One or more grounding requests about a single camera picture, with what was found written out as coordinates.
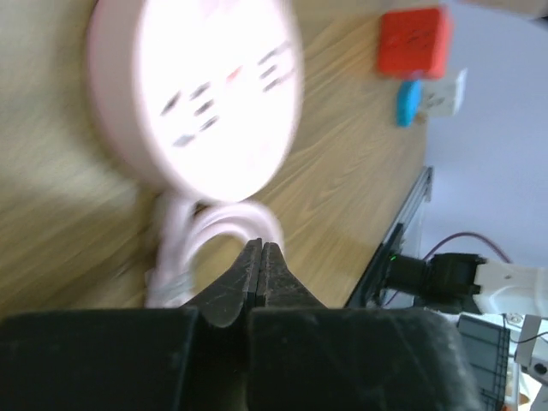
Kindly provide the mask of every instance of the wood grain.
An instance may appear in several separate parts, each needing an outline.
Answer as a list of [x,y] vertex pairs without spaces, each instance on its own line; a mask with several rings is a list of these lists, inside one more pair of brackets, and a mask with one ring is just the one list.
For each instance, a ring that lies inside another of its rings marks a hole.
[[[0,315],[142,303],[153,194],[125,176],[87,114],[94,0],[0,0]],[[373,71],[378,16],[416,1],[296,0],[306,99],[287,163],[257,199],[289,267],[329,306],[355,285],[417,176],[425,126],[393,123],[398,83]],[[211,241],[198,288],[241,245]]]

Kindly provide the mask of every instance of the socket hole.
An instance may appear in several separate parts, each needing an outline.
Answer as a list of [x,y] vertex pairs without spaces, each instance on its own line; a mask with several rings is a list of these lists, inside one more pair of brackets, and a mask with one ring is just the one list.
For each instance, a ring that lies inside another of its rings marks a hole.
[[546,375],[546,373],[548,372],[548,368],[540,362],[535,364],[533,368],[538,375]]
[[199,116],[200,114],[204,114],[207,109],[210,109],[213,106],[213,100],[209,100],[207,103],[204,103],[201,105],[195,112],[195,116]]
[[276,47],[274,50],[269,51],[263,58],[261,58],[259,60],[259,66],[262,64],[265,64],[268,60],[270,60],[274,56],[278,56],[282,54],[288,48],[289,48],[289,41],[284,41],[281,45]]
[[209,127],[211,127],[213,124],[218,122],[219,116],[214,116],[213,118],[209,119],[205,124],[200,128],[200,131],[206,131]]
[[181,137],[179,137],[175,143],[173,143],[173,147],[184,147],[186,146],[190,141],[194,140],[194,137],[196,137],[193,134],[184,134]]
[[280,79],[275,79],[274,81],[270,82],[268,85],[266,85],[265,88],[263,88],[263,92],[269,92],[272,88],[277,86],[278,84],[281,84],[282,81]]
[[177,92],[175,96],[170,98],[170,100],[165,105],[164,109],[162,110],[161,115],[165,116],[167,113],[169,113],[176,106],[177,102],[179,101],[179,98],[181,98],[181,92]]
[[201,86],[199,86],[196,90],[194,90],[194,92],[192,94],[190,94],[190,99],[191,100],[195,100],[197,99],[199,96],[201,96],[204,92],[207,91],[207,89],[211,86],[211,84],[209,82],[207,83],[204,83],[202,84]]
[[234,70],[232,73],[229,74],[229,76],[226,78],[226,81],[231,82],[235,80],[235,78],[240,74],[241,72],[241,66]]
[[277,65],[274,64],[272,67],[270,67],[268,70],[266,70],[263,74],[260,75],[260,78],[261,79],[265,79],[266,77],[268,77],[270,74],[274,73],[274,71],[276,71],[277,69]]

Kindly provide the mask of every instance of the round power strip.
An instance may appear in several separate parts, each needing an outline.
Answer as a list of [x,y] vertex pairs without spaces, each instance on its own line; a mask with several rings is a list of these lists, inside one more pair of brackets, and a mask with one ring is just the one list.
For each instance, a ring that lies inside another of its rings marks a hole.
[[92,106],[142,180],[236,202],[283,163],[301,114],[301,40],[286,0],[99,0]]

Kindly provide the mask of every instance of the white power cable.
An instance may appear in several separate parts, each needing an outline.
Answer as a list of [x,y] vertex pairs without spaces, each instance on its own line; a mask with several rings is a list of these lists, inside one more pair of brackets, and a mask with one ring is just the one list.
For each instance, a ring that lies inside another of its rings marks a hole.
[[167,195],[157,267],[146,274],[146,307],[180,307],[194,297],[192,261],[217,235],[232,235],[243,244],[261,238],[283,250],[282,227],[260,203],[215,205],[194,217],[194,200]]

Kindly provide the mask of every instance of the white wall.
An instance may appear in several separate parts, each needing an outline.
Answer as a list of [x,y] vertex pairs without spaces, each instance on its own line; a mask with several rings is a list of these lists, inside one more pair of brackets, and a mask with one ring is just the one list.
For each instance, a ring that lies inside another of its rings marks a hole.
[[[468,85],[461,112],[430,125],[426,163],[435,179],[421,250],[474,230],[517,264],[548,266],[548,24],[450,7],[450,66],[468,67]],[[441,251],[494,257],[473,239]]]

